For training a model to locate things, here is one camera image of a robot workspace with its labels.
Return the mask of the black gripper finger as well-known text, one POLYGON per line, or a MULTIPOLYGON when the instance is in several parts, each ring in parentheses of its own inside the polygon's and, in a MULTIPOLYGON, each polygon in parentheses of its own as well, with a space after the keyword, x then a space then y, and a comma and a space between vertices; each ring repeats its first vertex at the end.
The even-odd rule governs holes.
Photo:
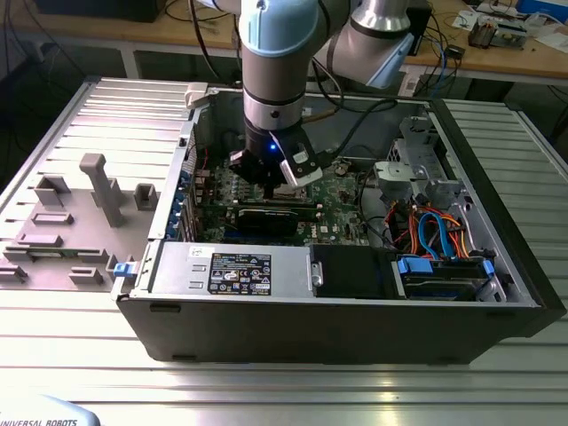
POLYGON ((274 190, 286 183, 287 180, 280 169, 280 165, 272 165, 268 171, 268 198, 272 199, 274 196, 274 190))
POLYGON ((248 183, 260 186, 264 191, 264 198, 272 198, 272 183, 270 171, 262 161, 248 149, 231 152, 229 156, 229 169, 246 180, 248 183))

